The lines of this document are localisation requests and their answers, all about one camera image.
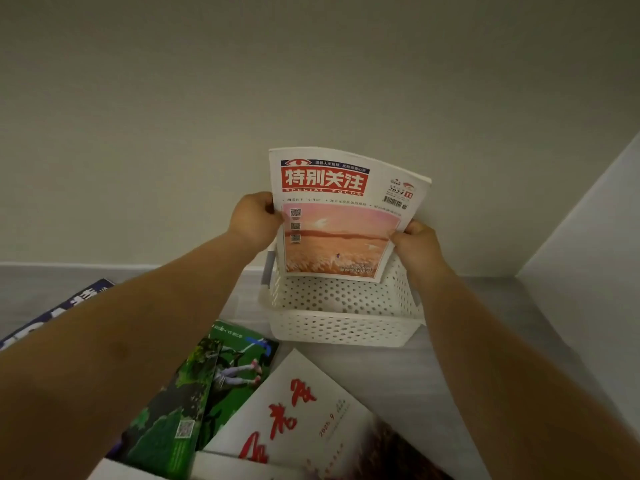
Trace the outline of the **plain white booklet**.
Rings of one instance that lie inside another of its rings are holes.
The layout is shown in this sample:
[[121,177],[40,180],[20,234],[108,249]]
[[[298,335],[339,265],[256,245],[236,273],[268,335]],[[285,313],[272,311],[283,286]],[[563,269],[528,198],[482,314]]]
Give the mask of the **plain white booklet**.
[[[168,480],[146,471],[103,459],[87,480]],[[310,480],[306,471],[225,455],[198,452],[187,480]]]

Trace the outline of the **white magazine with red calligraphy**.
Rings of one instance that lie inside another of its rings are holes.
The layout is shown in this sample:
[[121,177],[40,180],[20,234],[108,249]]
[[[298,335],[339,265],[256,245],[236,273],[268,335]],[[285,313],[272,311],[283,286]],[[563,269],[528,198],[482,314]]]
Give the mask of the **white magazine with red calligraphy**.
[[203,452],[302,469],[310,480],[454,480],[297,349]]

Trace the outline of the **person's right forearm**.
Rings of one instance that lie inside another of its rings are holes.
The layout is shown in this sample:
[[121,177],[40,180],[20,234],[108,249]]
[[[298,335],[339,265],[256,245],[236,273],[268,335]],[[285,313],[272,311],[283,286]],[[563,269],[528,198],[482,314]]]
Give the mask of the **person's right forearm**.
[[640,480],[640,442],[449,268],[411,272],[454,402],[493,480]]

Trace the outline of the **dark green magazine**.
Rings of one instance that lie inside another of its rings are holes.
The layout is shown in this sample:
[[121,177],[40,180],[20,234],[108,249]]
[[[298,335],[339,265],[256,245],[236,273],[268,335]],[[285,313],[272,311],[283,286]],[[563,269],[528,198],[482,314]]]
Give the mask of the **dark green magazine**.
[[106,458],[168,480],[187,480],[221,347],[218,339],[201,339]]

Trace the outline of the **dark blue magazine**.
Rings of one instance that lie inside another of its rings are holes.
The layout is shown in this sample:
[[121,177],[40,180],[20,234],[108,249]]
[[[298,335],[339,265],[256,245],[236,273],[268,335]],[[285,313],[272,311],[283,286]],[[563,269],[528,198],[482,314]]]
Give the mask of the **dark blue magazine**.
[[72,297],[60,303],[58,306],[53,307],[52,309],[39,315],[30,322],[27,322],[26,324],[22,325],[20,328],[16,329],[11,334],[0,340],[0,352],[14,345],[16,342],[28,336],[28,334],[30,334],[31,332],[37,330],[44,324],[60,316],[62,313],[68,311],[69,309],[73,309],[75,306],[84,303],[89,298],[92,298],[100,294],[101,292],[113,288],[115,285],[115,282],[112,282],[107,278],[101,278],[88,287],[85,287],[83,290],[75,293]]

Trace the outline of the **white perforated plastic basket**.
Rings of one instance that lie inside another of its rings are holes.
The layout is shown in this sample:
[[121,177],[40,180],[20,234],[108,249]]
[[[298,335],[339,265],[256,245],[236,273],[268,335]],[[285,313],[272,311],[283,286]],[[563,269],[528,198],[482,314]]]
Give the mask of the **white perforated plastic basket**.
[[273,336],[284,341],[402,347],[425,325],[420,297],[396,254],[379,283],[286,277],[273,243],[259,303]]

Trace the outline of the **white magazine with pink picture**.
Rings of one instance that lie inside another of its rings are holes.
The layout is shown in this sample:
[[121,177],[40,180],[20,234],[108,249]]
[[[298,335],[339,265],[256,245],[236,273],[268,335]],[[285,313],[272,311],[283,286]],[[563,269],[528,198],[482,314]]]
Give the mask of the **white magazine with pink picture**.
[[276,238],[285,276],[381,281],[394,245],[428,195],[431,179],[398,166],[321,147],[269,150]]

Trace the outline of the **person's left hand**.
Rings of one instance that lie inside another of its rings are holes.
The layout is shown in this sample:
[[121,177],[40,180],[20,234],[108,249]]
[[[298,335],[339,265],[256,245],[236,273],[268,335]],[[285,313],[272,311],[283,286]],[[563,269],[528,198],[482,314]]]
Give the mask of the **person's left hand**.
[[281,228],[277,231],[269,231],[266,228],[267,205],[274,205],[271,192],[244,195],[236,204],[228,225],[227,233],[253,255],[267,249]]

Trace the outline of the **person's left forearm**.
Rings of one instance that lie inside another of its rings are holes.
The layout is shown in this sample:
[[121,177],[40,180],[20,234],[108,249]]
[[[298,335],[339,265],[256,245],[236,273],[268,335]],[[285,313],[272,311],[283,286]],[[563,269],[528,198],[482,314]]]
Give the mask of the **person's left forearm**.
[[230,228],[0,352],[0,480],[86,480],[274,238]]

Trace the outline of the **bright green magazine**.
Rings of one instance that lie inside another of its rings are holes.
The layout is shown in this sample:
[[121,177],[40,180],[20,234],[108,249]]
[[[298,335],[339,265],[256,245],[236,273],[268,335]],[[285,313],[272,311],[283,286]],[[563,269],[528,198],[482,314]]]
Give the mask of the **bright green magazine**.
[[263,383],[280,346],[279,341],[238,324],[218,320],[209,338],[221,348],[207,396],[196,451],[203,451],[231,417]]

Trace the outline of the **person's right hand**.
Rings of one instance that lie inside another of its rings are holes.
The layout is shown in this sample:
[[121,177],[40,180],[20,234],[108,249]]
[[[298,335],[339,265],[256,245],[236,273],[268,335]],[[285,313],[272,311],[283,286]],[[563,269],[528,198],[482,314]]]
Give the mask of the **person's right hand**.
[[412,219],[405,230],[414,234],[416,242],[409,247],[395,246],[395,250],[416,290],[428,290],[436,283],[454,276],[444,259],[434,229]]

